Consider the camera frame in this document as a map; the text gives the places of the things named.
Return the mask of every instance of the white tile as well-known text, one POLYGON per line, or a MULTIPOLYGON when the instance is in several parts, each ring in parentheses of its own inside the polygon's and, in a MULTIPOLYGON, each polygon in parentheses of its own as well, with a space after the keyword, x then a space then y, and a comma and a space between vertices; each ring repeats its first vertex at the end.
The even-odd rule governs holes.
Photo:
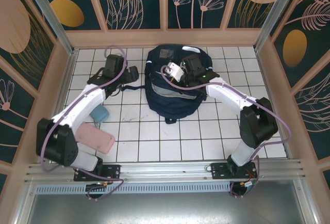
POLYGON ((265 148, 261 148, 257 155, 259 155, 259 158, 267 158, 265 148))
POLYGON ((70 90, 66 105, 71 104, 80 94, 81 94, 81 90, 70 90))
POLYGON ((140 140, 159 140, 159 122, 140 122, 140 140))
POLYGON ((217 107, 215 103, 202 103, 198 108, 200 120, 217 120, 217 107))
POLYGON ((140 141, 139 161, 159 161, 159 141, 140 141))
POLYGON ((214 72, 227 72, 226 61, 224 59, 212 60, 214 72))
POLYGON ((264 86, 263 78, 260 72, 246 72, 249 86, 264 86))
POLYGON ((191 114, 189 116, 186 116, 186 117, 184 117, 184 118, 182 118, 180 120, 181 121, 194 121, 194 120, 198 120, 198 111, 196 110, 193 114, 191 114))
MULTIPOLYGON (((281 141, 280 137, 270 138, 267 142, 281 141)), ((287 157, 283 144, 274 144, 265 146, 268 158, 287 157)))
POLYGON ((202 103, 214 103, 216 101, 215 98, 212 98, 210 96, 207 96, 206 100, 203 101, 202 103))
POLYGON ((96 151, 90 147, 88 147, 87 145, 85 144, 82 144, 80 142, 77 142, 77 146, 79 148, 79 150, 83 151, 83 152, 86 152, 86 153, 89 153, 89 154, 92 154, 92 155, 95 155, 96 151))
POLYGON ((101 123, 100 130, 103 130, 110 135, 115 137, 115 140, 118 140, 119 136, 119 123, 118 122, 103 122, 101 123))
POLYGON ((103 159, 103 162, 108 163, 108 162, 116 162, 117 159, 117 147, 118 147, 118 142, 115 142, 110 149, 110 152, 108 154, 103 154, 100 152, 96 152, 96 156, 100 157, 103 159))
POLYGON ((179 140, 160 141, 160 161, 180 161, 181 147, 179 140))
POLYGON ((218 117, 219 119, 235 119, 237 120, 236 113, 226 104, 217 103, 218 117))
POLYGON ((140 119, 140 105, 128 104, 122 105, 122 113, 120 115, 121 122, 138 122, 140 119))
POLYGON ((139 73, 142 73, 142 60, 129 60, 127 68, 133 66, 137 67, 139 73))
POLYGON ((235 86, 237 90, 242 92, 245 95, 251 96, 250 90, 248 86, 235 86))
POLYGON ((222 47, 207 47, 207 53, 212 59, 223 59, 222 47))
POLYGON ((221 138, 219 123, 217 121, 200 121, 202 139, 221 138))
POLYGON ((98 70, 103 67, 105 67, 104 61, 93 61, 91 75, 96 74, 98 72, 98 70))
POLYGON ((148 121, 159 121, 159 115, 149 108, 147 104, 141 104, 141 114, 140 114, 141 122, 148 121))
POLYGON ((145 89, 141 89, 141 104, 147 104, 148 101, 145 96, 145 89))
POLYGON ((202 140, 204 159, 224 159, 222 140, 202 140))
POLYGON ((106 57, 104 57, 104 49, 95 50, 94 60, 93 61, 106 61, 106 57))
POLYGON ((122 122, 119 127, 119 141, 138 140, 139 139, 139 123, 138 122, 122 122))
POLYGON ((227 159, 229 155, 231 155, 236 150, 240 142, 241 139, 222 139, 225 159, 227 159))
POLYGON ((89 75, 74 75, 72 77, 70 90, 83 90, 89 80, 89 75))
POLYGON ((245 73, 229 73, 230 84, 232 86, 247 86, 245 73))
POLYGON ((105 101, 103 101, 104 105, 108 104, 122 104, 122 97, 123 97, 123 92, 120 91, 118 95, 116 96, 109 96, 105 101))
POLYGON ((138 141, 118 142, 117 162, 137 162, 138 145, 138 141))
MULTIPOLYGON (((124 51, 124 54, 127 54, 127 49, 122 48, 122 50, 124 51)), ((122 56, 122 52, 119 49, 111 49, 111 54, 122 56)))
POLYGON ((104 105, 109 111, 109 118, 106 122, 119 122, 120 121, 120 109, 121 105, 104 105))
POLYGON ((265 86, 250 86, 251 96, 256 99, 261 99, 263 97, 269 99, 265 86))
POLYGON ((160 122, 160 139, 161 140, 180 140, 179 122, 166 124, 160 122))
MULTIPOLYGON (((130 86, 141 86, 141 79, 128 84, 130 86)), ((141 101, 141 89, 138 90, 129 90, 126 89, 123 91, 123 104, 140 104, 141 101)))
POLYGON ((229 80, 229 74, 227 72, 219 73, 220 77, 223 78, 224 81, 226 81, 228 84, 230 84, 229 80))
POLYGON ((182 140, 181 153, 183 161, 199 161, 203 159, 201 140, 182 140))
POLYGON ((239 125, 237 120, 220 120, 222 138, 240 138, 239 125))
POLYGON ((90 75, 92 68, 91 61, 76 62, 76 67, 74 68, 74 75, 90 75))
POLYGON ((242 59, 245 71, 260 71, 257 59, 242 59))
POLYGON ((198 121, 180 121, 181 139, 200 139, 200 125, 198 121))
POLYGON ((79 50, 77 61, 92 61, 95 50, 79 50))
POLYGON ((127 60, 142 60, 143 49, 127 49, 127 60))
POLYGON ((154 47, 144 47, 143 48, 143 57, 142 57, 142 59, 143 60, 147 60, 147 58, 148 58, 148 53, 151 51, 151 50, 153 50, 154 49, 154 47))
POLYGON ((226 60, 228 72, 244 72, 241 59, 226 60))
POLYGON ((223 47, 223 53, 226 59, 239 59, 238 47, 223 47))
POLYGON ((256 58, 256 53, 254 52, 254 48, 250 47, 239 47, 239 52, 242 58, 256 58))

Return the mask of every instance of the metal frame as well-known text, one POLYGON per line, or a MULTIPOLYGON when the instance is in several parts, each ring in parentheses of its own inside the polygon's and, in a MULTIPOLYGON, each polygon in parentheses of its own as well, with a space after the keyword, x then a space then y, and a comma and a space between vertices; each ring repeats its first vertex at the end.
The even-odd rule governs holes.
MULTIPOLYGON (((124 184, 150 185, 182 183, 184 185, 226 183, 229 180, 213 180, 209 165, 221 161, 201 162, 166 162, 166 163, 121 163, 121 178, 124 184)), ((45 174, 40 164, 31 164, 25 176, 24 191, 19 207, 15 214, 13 224, 25 224, 28 221, 32 204, 37 193, 38 186, 85 186, 85 182, 73 181, 74 171, 72 168, 60 167, 52 173, 45 174)), ((305 183, 305 174, 300 160, 297 159, 261 159, 260 177, 261 181, 293 180, 298 200, 304 214, 305 222, 308 224, 320 223, 314 203, 310 197, 308 186, 305 183)))

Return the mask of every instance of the pink pencil case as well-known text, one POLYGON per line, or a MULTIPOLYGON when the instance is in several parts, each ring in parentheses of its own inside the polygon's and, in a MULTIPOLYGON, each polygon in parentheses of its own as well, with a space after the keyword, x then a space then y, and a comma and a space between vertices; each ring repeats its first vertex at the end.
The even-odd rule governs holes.
POLYGON ((79 126, 75 134, 75 139, 81 144, 103 154, 110 152, 116 140, 113 135, 84 122, 79 126))

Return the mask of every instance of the floral wallpaper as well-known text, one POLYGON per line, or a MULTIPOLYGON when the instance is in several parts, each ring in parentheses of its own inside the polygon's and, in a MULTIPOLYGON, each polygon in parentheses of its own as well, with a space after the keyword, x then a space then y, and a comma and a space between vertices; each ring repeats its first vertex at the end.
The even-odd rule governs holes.
POLYGON ((299 0, 274 41, 293 87, 330 49, 330 0, 299 0))
POLYGON ((39 88, 53 43, 24 0, 0 0, 0 56, 39 88))
POLYGON ((219 28, 227 0, 168 0, 168 29, 219 28))
POLYGON ((261 28, 276 0, 236 0, 228 28, 261 28))
POLYGON ((108 29, 160 29, 159 0, 100 0, 108 29))
POLYGON ((34 100, 0 69, 0 161, 12 163, 34 100))
POLYGON ((296 95, 300 114, 318 159, 330 156, 330 63, 296 95))

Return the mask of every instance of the cable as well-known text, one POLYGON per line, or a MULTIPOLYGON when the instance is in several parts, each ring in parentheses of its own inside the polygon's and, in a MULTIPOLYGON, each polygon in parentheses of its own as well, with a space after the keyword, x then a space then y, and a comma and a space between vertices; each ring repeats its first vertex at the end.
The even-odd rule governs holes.
POLYGON ((264 146, 268 146, 268 145, 274 145, 274 144, 284 144, 284 143, 287 143, 291 138, 292 138, 292 132, 291 132, 291 129, 289 128, 289 126, 278 116, 276 115, 274 112, 272 112, 271 110, 263 107, 262 105, 258 104, 256 101, 250 99, 249 97, 246 97, 244 94, 242 94, 241 92, 239 92, 238 90, 236 90, 234 87, 232 87, 231 85, 227 84, 227 83, 218 83, 218 82, 210 82, 210 83, 206 83, 206 84, 202 84, 202 85, 199 85, 199 86, 194 86, 194 87, 181 87, 181 86, 177 86, 175 84, 173 84, 172 82, 170 82, 165 74, 164 74, 164 69, 165 68, 168 68, 170 69, 169 66, 167 65, 164 65, 161 67, 160 69, 160 74, 161 76, 163 77, 163 79, 168 83, 170 84, 172 87, 174 88, 177 88, 177 89, 180 89, 180 90, 185 90, 185 91, 190 91, 190 90, 196 90, 196 89, 199 89, 199 88, 202 88, 202 87, 205 87, 205 86, 209 86, 209 85, 218 85, 218 86, 221 86, 221 87, 225 87, 231 91, 233 91, 234 93, 236 93, 238 96, 242 97, 243 99, 245 99, 246 101, 254 104, 255 106, 257 106, 258 108, 266 111, 268 114, 272 115, 274 118, 276 118, 285 128, 286 130, 288 131, 288 138, 284 139, 284 140, 281 140, 281 141, 273 141, 273 142, 262 142, 254 151, 254 153, 250 156, 250 159, 253 159, 253 157, 255 157, 255 155, 259 152, 259 150, 261 148, 263 148, 264 146))
MULTIPOLYGON (((96 86, 96 87, 94 87, 94 88, 92 88, 92 89, 90 89, 89 91, 87 91, 84 95, 82 95, 82 96, 80 96, 76 101, 74 101, 73 103, 72 103, 72 105, 66 110, 66 112, 60 117, 60 119, 51 127, 51 129, 49 130, 49 132, 47 133, 47 135, 46 135, 46 137, 45 137, 45 140, 44 140, 44 143, 43 143, 43 145, 42 145, 42 148, 41 148, 41 154, 40 154, 40 160, 41 160, 41 168, 42 168, 42 170, 44 171, 44 172, 51 172, 51 171, 54 171, 56 168, 58 168, 60 165, 56 165, 56 166, 54 166, 52 169, 50 169, 50 170, 48 170, 48 169, 46 169, 46 167, 45 167, 45 164, 44 164, 44 156, 45 156, 45 150, 46 150, 46 147, 47 147, 47 143, 48 143, 48 141, 49 141, 49 139, 50 139, 50 137, 51 137, 51 135, 52 135, 52 133, 54 132, 54 130, 55 130, 55 128, 61 123, 61 121, 70 113, 70 111, 83 99, 83 98, 85 98, 88 94, 90 94, 91 92, 93 92, 93 91, 95 91, 95 90, 98 90, 98 89, 101 89, 101 88, 103 88, 103 87, 106 87, 106 86, 108 86, 108 85, 110 85, 110 84, 112 84, 113 82, 115 82, 116 80, 118 80, 121 76, 122 76, 122 74, 124 73, 124 71, 125 71, 125 69, 126 69, 126 66, 127 66, 127 59, 126 59, 126 55, 125 55, 125 52, 123 51, 123 49, 122 48, 120 48, 119 46, 116 46, 116 45, 110 45, 110 46, 108 46, 108 47, 106 47, 105 49, 104 49, 104 57, 106 58, 107 57, 107 51, 108 51, 108 49, 111 49, 111 48, 116 48, 116 49, 119 49, 120 50, 120 52, 121 52, 121 54, 122 54, 122 56, 123 56, 123 58, 124 58, 124 62, 123 62, 123 68, 122 68, 122 70, 119 72, 119 74, 114 78, 114 79, 112 79, 112 80, 110 80, 109 82, 107 82, 107 83, 104 83, 104 84, 102 84, 102 85, 100 85, 100 86, 96 86)), ((105 197, 107 197, 107 196, 109 196, 112 192, 114 192, 116 189, 118 189, 123 183, 124 183, 124 180, 122 180, 122 179, 112 179, 112 178, 105 178, 105 177, 100 177, 100 176, 98 176, 98 175, 94 175, 94 174, 92 174, 92 173, 90 173, 90 172, 88 172, 88 171, 85 171, 85 170, 82 170, 82 169, 80 169, 80 171, 82 171, 82 172, 84 172, 84 173, 86 173, 86 174, 88 174, 88 175, 90 175, 90 176, 92 176, 92 177, 94 177, 94 178, 98 178, 98 179, 103 179, 103 180, 106 180, 106 181, 121 181, 121 183, 118 185, 118 186, 116 186, 110 193, 108 193, 108 194, 106 194, 106 195, 104 195, 104 197, 103 198, 105 198, 105 197)))

